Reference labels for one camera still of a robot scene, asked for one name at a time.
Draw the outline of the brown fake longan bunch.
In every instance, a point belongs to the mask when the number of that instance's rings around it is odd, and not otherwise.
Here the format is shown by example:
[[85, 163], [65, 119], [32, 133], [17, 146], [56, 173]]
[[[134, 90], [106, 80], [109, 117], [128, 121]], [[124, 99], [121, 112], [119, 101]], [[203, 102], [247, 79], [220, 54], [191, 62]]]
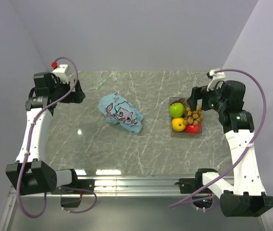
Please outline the brown fake longan bunch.
[[202, 109], [197, 105], [196, 111], [192, 111], [190, 108], [186, 108], [184, 115], [184, 124], [193, 124], [197, 125], [198, 123], [201, 123], [204, 119], [204, 116], [202, 115]]

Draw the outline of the green fake apple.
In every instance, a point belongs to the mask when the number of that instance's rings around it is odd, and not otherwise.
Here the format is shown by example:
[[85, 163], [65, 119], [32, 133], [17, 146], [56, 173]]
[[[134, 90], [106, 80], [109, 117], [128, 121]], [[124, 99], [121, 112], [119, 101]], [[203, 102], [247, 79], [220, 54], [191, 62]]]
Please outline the green fake apple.
[[181, 103], [173, 103], [169, 107], [171, 117], [179, 118], [184, 114], [185, 108]]

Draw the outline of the yellow fake lemon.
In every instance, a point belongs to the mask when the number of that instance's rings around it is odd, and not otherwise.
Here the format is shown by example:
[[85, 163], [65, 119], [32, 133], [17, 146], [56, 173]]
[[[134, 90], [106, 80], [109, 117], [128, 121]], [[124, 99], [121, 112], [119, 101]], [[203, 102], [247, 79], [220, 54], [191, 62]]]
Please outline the yellow fake lemon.
[[172, 120], [172, 129], [176, 132], [182, 132], [185, 130], [186, 125], [184, 124], [184, 119], [182, 117], [174, 118]]

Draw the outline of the red fake tomato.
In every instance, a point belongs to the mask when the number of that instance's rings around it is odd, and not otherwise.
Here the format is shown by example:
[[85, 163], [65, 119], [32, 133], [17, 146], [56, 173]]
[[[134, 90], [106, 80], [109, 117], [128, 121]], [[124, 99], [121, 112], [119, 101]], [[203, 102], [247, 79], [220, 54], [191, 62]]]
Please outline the red fake tomato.
[[201, 124], [198, 123], [197, 125], [187, 124], [185, 128], [187, 133], [197, 134], [201, 133]]

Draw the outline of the light blue plastic bag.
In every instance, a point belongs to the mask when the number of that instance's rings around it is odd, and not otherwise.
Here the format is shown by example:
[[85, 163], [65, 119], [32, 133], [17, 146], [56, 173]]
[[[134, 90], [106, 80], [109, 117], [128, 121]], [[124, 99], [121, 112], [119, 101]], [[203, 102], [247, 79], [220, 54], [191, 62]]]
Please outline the light blue plastic bag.
[[102, 97], [98, 108], [105, 115], [107, 122], [119, 124], [134, 133], [142, 130], [143, 115], [118, 93]]

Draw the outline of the dark red fake apple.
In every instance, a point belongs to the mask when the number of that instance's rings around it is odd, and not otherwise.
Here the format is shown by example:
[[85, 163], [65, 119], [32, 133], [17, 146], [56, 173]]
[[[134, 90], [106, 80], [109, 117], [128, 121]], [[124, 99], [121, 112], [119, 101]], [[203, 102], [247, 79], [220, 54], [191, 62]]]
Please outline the dark red fake apple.
[[179, 100], [175, 100], [171, 103], [171, 105], [175, 104], [175, 103], [181, 103], [184, 108], [190, 108], [189, 104], [186, 102], [185, 98], [180, 98]]

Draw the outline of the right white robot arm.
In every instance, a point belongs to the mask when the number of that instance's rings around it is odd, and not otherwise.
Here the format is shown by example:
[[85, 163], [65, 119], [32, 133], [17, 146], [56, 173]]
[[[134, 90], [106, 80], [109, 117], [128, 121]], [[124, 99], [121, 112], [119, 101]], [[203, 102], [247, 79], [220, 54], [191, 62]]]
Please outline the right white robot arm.
[[257, 133], [251, 113], [243, 109], [245, 92], [243, 83], [229, 80], [218, 89], [194, 87], [187, 99], [192, 108], [201, 100], [202, 110], [218, 113], [230, 148], [234, 184], [214, 169], [199, 169], [194, 180], [196, 191], [192, 193], [210, 189], [219, 198], [226, 217], [259, 217], [273, 207], [273, 197], [266, 194], [258, 171], [253, 139]]

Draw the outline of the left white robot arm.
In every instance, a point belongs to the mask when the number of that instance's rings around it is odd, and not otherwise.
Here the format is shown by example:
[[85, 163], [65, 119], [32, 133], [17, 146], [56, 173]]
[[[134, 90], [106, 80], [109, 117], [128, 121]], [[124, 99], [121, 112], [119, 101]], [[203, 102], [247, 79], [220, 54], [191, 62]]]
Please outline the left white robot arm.
[[6, 175], [20, 196], [51, 193], [63, 187], [68, 193], [79, 189], [74, 169], [54, 170], [45, 162], [48, 129], [58, 103], [81, 103], [85, 98], [80, 82], [64, 82], [52, 72], [33, 76], [35, 86], [25, 102], [26, 129], [15, 163], [6, 166]]

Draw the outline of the clear plastic fruit tray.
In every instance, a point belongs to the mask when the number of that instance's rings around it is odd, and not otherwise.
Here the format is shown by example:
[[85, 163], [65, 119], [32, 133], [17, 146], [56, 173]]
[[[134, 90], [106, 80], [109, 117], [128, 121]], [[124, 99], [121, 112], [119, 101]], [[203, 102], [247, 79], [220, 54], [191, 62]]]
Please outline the clear plastic fruit tray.
[[201, 122], [204, 120], [202, 109], [197, 105], [193, 111], [186, 98], [170, 97], [169, 115], [171, 137], [192, 138], [202, 134]]

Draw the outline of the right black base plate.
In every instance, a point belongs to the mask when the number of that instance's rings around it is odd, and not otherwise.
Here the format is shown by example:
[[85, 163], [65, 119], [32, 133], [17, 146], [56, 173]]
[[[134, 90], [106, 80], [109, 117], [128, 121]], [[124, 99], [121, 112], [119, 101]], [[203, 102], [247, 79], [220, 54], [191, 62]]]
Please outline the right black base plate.
[[174, 185], [179, 187], [181, 194], [193, 193], [196, 190], [195, 178], [180, 178]]

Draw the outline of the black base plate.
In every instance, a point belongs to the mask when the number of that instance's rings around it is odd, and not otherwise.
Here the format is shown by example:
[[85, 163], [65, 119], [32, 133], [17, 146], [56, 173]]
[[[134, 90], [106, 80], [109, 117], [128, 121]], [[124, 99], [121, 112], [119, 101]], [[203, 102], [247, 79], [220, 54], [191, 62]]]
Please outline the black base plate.
[[94, 179], [78, 179], [76, 183], [61, 186], [51, 194], [91, 194], [94, 191], [95, 180]]
[[174, 185], [179, 187], [181, 194], [193, 193], [196, 190], [195, 178], [180, 178]]

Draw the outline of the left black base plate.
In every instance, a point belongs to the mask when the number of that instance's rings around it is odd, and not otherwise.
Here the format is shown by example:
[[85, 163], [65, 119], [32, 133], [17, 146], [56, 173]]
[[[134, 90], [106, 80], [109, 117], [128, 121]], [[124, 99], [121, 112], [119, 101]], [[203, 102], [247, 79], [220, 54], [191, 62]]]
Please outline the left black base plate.
[[94, 191], [95, 180], [94, 179], [78, 179], [76, 183], [61, 186], [51, 194], [91, 194]]

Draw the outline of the aluminium mounting rail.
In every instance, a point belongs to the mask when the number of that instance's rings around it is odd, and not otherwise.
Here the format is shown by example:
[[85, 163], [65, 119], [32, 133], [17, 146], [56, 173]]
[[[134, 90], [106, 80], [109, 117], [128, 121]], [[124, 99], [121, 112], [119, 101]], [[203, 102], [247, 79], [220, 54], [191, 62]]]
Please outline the aluminium mounting rail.
[[98, 202], [84, 195], [81, 208], [69, 214], [60, 208], [62, 196], [48, 196], [46, 212], [27, 218], [19, 209], [15, 191], [10, 190], [0, 231], [271, 231], [268, 213], [257, 218], [227, 218], [218, 207], [203, 212], [192, 204], [173, 209], [169, 205], [182, 194], [179, 176], [96, 176]]

